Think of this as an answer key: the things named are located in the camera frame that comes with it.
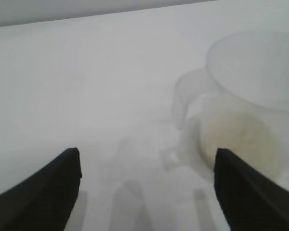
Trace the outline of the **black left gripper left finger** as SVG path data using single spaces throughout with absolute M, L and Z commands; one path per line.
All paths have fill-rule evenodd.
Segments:
M 0 194 L 0 231 L 63 231 L 82 178 L 77 148 Z

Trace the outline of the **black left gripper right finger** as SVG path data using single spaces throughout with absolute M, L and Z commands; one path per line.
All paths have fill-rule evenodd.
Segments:
M 214 190 L 232 231 L 289 231 L 289 191 L 219 148 Z

